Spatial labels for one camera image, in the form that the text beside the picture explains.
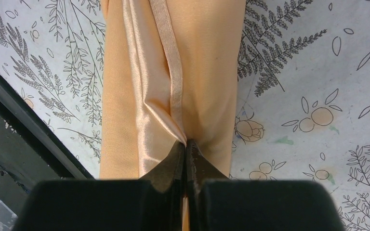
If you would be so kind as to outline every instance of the peach-colored cloth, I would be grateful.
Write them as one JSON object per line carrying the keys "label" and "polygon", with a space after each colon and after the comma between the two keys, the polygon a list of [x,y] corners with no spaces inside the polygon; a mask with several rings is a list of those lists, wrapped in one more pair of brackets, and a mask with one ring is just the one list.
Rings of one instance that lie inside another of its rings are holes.
{"label": "peach-colored cloth", "polygon": [[229,174],[244,0],[102,1],[102,179],[136,179],[176,140]]}

